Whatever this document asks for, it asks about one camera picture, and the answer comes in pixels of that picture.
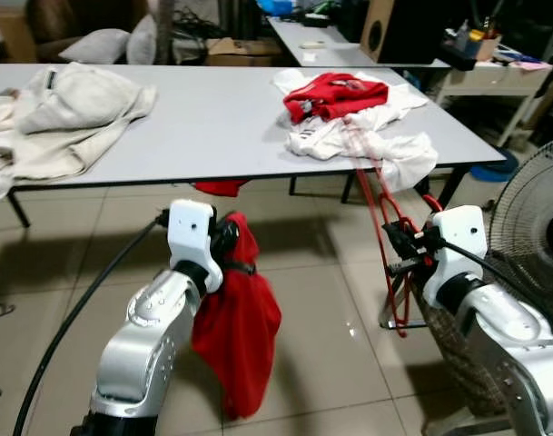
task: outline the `white pillow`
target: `white pillow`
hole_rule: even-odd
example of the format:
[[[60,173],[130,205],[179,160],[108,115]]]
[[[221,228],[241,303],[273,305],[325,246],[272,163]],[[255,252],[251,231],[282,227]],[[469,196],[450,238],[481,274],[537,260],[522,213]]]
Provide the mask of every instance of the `white pillow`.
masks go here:
[[[157,25],[146,15],[134,28],[127,43],[127,64],[153,65],[157,52]]]
[[[95,30],[59,56],[81,64],[114,64],[123,55],[129,35],[121,29]]]

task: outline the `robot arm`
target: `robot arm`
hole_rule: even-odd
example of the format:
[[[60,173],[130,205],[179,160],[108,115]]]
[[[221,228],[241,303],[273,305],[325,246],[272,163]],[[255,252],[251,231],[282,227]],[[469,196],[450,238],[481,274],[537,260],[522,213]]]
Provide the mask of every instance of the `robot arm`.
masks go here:
[[[222,284],[216,260],[231,250],[237,237],[235,224],[216,226],[209,204],[172,203],[171,268],[130,300],[123,327],[103,351],[90,411],[71,435],[155,433],[176,353],[191,338],[201,298]]]
[[[483,282],[477,263],[449,248],[434,250],[436,233],[483,258],[481,210],[462,206],[436,213],[428,232],[412,235],[418,253],[431,253],[437,261],[423,298],[455,317],[474,357],[504,395],[517,435],[553,435],[553,332],[548,321],[499,285]]]

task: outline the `black speaker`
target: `black speaker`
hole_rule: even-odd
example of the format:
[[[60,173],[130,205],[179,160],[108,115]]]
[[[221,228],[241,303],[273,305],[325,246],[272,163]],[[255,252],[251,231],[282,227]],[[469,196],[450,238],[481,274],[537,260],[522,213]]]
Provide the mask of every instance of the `black speaker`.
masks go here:
[[[370,0],[360,47],[380,64],[431,64],[449,8],[448,0]]]
[[[339,32],[350,43],[358,43],[365,26],[369,0],[342,0],[337,17]]]

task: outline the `electric fan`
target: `electric fan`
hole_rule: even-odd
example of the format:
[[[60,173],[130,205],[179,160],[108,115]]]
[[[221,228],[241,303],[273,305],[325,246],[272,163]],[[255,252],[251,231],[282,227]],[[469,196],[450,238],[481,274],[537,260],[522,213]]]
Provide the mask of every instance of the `electric fan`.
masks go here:
[[[510,179],[492,214],[490,260],[518,280],[509,290],[553,325],[553,141]]]

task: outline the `red fabric on floor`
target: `red fabric on floor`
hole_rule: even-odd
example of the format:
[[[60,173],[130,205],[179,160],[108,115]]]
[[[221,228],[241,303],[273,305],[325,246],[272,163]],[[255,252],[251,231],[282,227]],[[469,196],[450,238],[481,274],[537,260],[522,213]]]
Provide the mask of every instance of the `red fabric on floor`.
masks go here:
[[[284,97],[294,123],[318,115],[329,121],[368,107],[387,103],[389,87],[352,74],[325,73]]]
[[[226,180],[225,182],[197,182],[195,189],[204,193],[221,195],[224,197],[237,197],[240,186],[248,183],[248,180]]]
[[[226,261],[254,265],[259,250],[246,217],[233,213],[227,219],[238,225],[240,236]],[[280,322],[270,284],[256,272],[224,269],[220,290],[203,299],[195,315],[192,345],[220,379],[230,418],[245,418],[260,408]]]

